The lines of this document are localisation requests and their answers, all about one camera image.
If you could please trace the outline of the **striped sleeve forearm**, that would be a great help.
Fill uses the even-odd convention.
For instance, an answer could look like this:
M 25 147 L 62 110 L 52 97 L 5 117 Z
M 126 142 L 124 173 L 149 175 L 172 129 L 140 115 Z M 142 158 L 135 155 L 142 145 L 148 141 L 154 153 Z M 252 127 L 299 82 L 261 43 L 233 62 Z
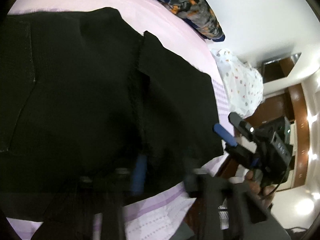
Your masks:
M 229 214 L 227 199 L 225 199 L 222 204 L 218 207 L 218 213 L 220 218 L 220 228 L 221 230 L 227 230 L 229 228 Z

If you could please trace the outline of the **person right hand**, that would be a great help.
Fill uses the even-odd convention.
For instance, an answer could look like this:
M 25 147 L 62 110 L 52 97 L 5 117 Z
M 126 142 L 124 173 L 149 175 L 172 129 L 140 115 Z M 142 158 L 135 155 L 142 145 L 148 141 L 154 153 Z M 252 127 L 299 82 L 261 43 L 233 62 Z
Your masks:
M 245 181 L 248 182 L 250 189 L 256 195 L 256 197 L 261 200 L 262 205 L 265 208 L 270 209 L 275 195 L 273 192 L 275 187 L 273 185 L 269 185 L 261 188 L 260 184 L 254 180 L 253 176 L 253 171 L 248 171 L 245 175 Z

